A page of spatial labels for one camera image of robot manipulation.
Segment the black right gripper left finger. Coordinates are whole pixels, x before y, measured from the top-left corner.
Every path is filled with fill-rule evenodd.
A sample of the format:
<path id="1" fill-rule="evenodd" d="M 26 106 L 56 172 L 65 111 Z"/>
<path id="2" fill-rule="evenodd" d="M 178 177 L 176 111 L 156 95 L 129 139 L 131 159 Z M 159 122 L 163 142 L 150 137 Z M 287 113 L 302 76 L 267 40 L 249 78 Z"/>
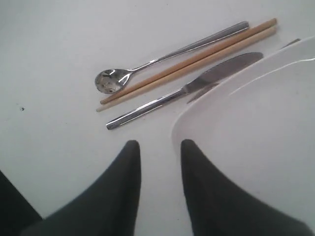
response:
<path id="1" fill-rule="evenodd" d="M 128 141 L 106 171 L 82 194 L 23 236 L 132 236 L 141 189 L 140 146 Z"/>

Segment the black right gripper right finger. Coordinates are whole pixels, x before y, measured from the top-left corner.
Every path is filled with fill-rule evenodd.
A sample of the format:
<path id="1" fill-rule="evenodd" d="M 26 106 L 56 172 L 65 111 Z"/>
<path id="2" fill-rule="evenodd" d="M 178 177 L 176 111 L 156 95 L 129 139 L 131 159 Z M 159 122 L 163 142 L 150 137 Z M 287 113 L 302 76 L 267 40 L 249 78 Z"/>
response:
<path id="1" fill-rule="evenodd" d="M 228 179 L 193 140 L 181 142 L 184 195 L 195 236 L 311 236 L 310 227 Z"/>

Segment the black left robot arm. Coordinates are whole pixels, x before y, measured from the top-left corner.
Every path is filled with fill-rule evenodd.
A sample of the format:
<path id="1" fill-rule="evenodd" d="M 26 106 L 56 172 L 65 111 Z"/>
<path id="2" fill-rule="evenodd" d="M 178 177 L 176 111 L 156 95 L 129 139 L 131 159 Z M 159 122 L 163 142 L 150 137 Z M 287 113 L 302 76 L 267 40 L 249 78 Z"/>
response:
<path id="1" fill-rule="evenodd" d="M 15 188 L 0 174 L 0 234 L 18 236 L 28 226 L 42 221 L 42 217 Z"/>

